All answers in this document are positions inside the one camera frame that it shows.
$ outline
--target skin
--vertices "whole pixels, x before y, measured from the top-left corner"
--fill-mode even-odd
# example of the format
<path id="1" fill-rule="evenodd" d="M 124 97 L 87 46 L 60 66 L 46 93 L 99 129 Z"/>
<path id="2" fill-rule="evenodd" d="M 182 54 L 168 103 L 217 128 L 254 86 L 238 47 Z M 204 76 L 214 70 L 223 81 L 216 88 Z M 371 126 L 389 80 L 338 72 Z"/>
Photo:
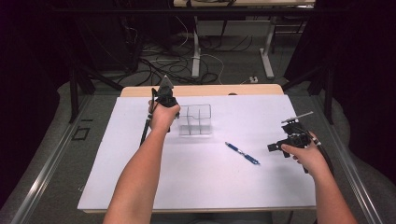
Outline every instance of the skin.
<path id="1" fill-rule="evenodd" d="M 332 173 L 313 142 L 306 148 L 282 145 L 282 149 L 297 160 L 315 182 L 317 217 L 320 224 L 353 224 L 358 223 L 338 188 Z"/>
<path id="2" fill-rule="evenodd" d="M 122 171 L 104 223 L 149 223 L 160 178 L 163 142 L 179 110 L 179 105 L 155 107 L 151 132 Z"/>

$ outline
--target clear plastic box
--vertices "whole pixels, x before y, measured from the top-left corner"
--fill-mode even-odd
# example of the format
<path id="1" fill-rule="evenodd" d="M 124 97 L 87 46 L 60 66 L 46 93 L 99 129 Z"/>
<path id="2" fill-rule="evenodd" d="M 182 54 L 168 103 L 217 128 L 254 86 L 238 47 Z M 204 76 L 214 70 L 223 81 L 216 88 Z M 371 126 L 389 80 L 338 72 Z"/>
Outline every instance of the clear plastic box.
<path id="1" fill-rule="evenodd" d="M 181 105 L 177 125 L 180 135 L 211 134 L 210 105 Z"/>

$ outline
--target table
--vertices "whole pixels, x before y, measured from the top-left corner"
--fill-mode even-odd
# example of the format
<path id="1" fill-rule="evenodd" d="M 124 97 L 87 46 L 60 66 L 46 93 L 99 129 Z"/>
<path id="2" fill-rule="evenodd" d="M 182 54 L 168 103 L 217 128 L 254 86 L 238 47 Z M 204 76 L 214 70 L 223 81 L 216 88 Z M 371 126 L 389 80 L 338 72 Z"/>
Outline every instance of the table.
<path id="1" fill-rule="evenodd" d="M 175 7 L 186 7 L 187 0 L 174 0 Z M 192 7 L 226 7 L 228 2 L 205 3 L 191 0 Z M 306 6 L 315 4 L 315 0 L 236 0 L 233 7 L 284 7 Z M 198 21 L 195 17 L 196 30 L 194 31 L 194 56 L 192 63 L 192 77 L 199 76 L 201 49 L 199 48 L 200 35 L 255 35 L 265 36 L 264 48 L 260 49 L 262 64 L 268 79 L 275 78 L 268 58 L 269 48 L 276 27 L 276 17 L 269 21 L 227 21 L 226 29 L 222 34 L 224 21 Z"/>
<path id="2" fill-rule="evenodd" d="M 121 170 L 138 148 L 150 89 L 125 88 L 118 98 L 78 209 L 106 211 Z M 280 118 L 295 116 L 280 86 L 175 86 L 174 94 L 181 105 L 210 103 L 214 131 L 179 136 L 174 122 L 163 147 L 154 213 L 315 208 L 312 177 L 293 159 L 283 158 L 282 152 L 270 153 L 266 148 L 286 136 Z M 224 139 L 242 147 L 261 165 L 227 148 Z"/>

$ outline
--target blue pen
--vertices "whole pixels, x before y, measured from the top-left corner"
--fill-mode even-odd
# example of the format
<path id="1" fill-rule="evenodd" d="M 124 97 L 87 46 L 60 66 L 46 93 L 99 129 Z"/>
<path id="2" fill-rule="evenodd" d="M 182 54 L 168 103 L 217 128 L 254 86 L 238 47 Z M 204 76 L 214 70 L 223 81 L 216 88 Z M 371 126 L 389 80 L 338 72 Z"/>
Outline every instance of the blue pen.
<path id="1" fill-rule="evenodd" d="M 246 154 L 245 152 L 243 152 L 242 150 L 240 150 L 239 148 L 233 146 L 232 144 L 225 142 L 225 145 L 227 147 L 230 147 L 231 149 L 233 149 L 234 151 L 236 151 L 237 153 L 243 155 L 248 161 L 251 161 L 251 163 L 253 164 L 260 164 L 258 161 L 256 161 L 253 157 L 249 156 L 248 154 Z"/>

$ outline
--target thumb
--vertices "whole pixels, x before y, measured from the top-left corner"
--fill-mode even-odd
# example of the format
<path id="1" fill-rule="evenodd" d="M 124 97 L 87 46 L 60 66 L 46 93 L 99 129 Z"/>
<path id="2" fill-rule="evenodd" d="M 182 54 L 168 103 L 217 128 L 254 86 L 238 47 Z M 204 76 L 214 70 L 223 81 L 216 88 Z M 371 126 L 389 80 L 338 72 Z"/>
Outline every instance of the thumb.
<path id="1" fill-rule="evenodd" d="M 280 146 L 280 147 L 282 148 L 282 150 L 288 152 L 289 154 L 292 154 L 292 155 L 298 157 L 297 154 L 298 154 L 298 152 L 299 152 L 299 148 L 297 148 L 297 147 L 292 147 L 292 146 L 289 146 L 289 145 L 286 145 L 286 144 L 282 144 L 282 146 Z"/>

